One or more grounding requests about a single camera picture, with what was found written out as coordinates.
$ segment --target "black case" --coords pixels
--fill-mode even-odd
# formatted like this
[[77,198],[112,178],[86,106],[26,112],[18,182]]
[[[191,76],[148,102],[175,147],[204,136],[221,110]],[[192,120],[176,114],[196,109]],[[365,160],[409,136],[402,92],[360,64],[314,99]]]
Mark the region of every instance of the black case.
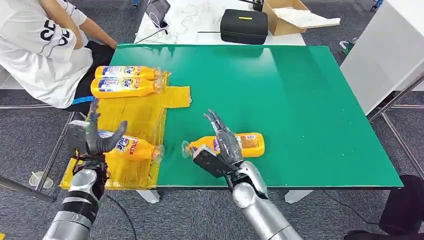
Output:
[[225,42],[262,45],[268,36],[268,16],[261,11],[226,9],[220,31]]

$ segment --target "black cable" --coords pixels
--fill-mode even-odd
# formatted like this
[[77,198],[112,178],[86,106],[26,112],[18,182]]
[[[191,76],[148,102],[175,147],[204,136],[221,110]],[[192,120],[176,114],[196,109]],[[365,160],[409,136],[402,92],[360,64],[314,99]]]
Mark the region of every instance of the black cable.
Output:
[[379,225],[378,223],[375,222],[370,222],[365,220],[365,218],[363,218],[361,215],[359,215],[359,213],[357,213],[357,211],[355,211],[352,207],[350,207],[349,205],[344,204],[343,202],[340,202],[339,200],[335,199],[334,197],[332,197],[328,192],[326,192],[325,190],[322,190],[325,194],[327,194],[332,200],[334,200],[335,202],[349,208],[350,210],[352,210],[352,212],[354,212],[360,219],[362,219],[362,221],[366,224],[370,224],[370,225]]
[[121,206],[121,204],[115,199],[113,199],[111,196],[106,195],[106,198],[110,199],[114,204],[116,204],[125,214],[126,218],[128,219],[129,225],[131,226],[132,235],[134,235],[134,240],[137,240],[136,229],[134,228],[133,221],[131,221],[131,218],[128,215],[127,211],[125,211],[125,209]]
[[134,44],[138,44],[139,42],[144,41],[144,40],[146,40],[146,39],[148,39],[148,38],[152,37],[153,35],[155,35],[155,34],[159,33],[160,31],[165,31],[165,33],[166,33],[166,34],[168,34],[168,31],[167,31],[165,28],[161,28],[161,29],[157,30],[155,33],[153,33],[152,35],[147,36],[147,37],[145,37],[145,38],[141,39],[140,41],[138,41],[138,42],[136,42],[136,43],[134,43]]

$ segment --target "bottle label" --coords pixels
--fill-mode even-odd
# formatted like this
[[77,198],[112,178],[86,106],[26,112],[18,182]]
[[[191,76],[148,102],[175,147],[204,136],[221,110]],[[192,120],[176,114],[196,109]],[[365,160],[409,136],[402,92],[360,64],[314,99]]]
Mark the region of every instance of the bottle label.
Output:
[[[113,135],[112,132],[109,131],[99,131],[98,135],[101,138],[108,138]],[[129,154],[133,155],[134,151],[136,150],[136,145],[139,141],[132,137],[128,136],[122,136],[119,141],[115,145],[115,149],[119,150],[120,152],[125,152],[129,149]]]
[[105,77],[136,77],[140,75],[140,69],[136,66],[105,66],[101,74]]
[[[259,141],[255,135],[235,136],[241,149],[257,148],[259,147]],[[213,150],[220,152],[220,145],[218,144],[217,138],[213,139]]]
[[139,78],[102,78],[98,81],[100,92],[118,92],[122,90],[135,90],[139,88]]

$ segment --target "plastic cup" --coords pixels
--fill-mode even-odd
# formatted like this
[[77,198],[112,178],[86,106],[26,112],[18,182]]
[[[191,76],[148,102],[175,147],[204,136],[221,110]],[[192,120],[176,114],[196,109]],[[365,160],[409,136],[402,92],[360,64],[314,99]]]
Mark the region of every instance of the plastic cup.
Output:
[[[41,177],[43,176],[44,172],[43,171],[38,171],[38,172],[33,172],[31,177],[29,178],[29,185],[31,185],[32,187],[36,187],[40,180]],[[49,189],[53,186],[53,180],[50,177],[47,177],[45,179],[45,183],[44,186],[42,186],[44,189]]]

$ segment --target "yellow bottle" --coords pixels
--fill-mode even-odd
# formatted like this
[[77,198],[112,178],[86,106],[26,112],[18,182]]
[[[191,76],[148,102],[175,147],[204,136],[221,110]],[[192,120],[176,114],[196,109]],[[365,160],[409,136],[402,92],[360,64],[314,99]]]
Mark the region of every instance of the yellow bottle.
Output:
[[[114,133],[110,131],[98,132],[101,138],[110,137],[112,134]],[[125,158],[130,161],[152,159],[160,163],[164,153],[165,148],[163,145],[155,146],[144,139],[124,135],[116,143],[115,148],[106,154],[112,158]]]
[[95,78],[142,78],[155,80],[162,75],[160,68],[147,66],[99,66],[95,70]]
[[[244,158],[257,158],[265,152],[264,137],[260,133],[236,133],[238,144],[241,148],[241,155]],[[204,136],[197,141],[183,141],[181,144],[182,156],[187,158],[191,155],[190,148],[199,148],[201,145],[206,145],[214,150],[217,154],[220,153],[220,146],[218,145],[215,136]]]
[[91,93],[99,99],[144,97],[151,93],[160,93],[163,87],[163,78],[149,81],[139,77],[102,77],[91,82]]

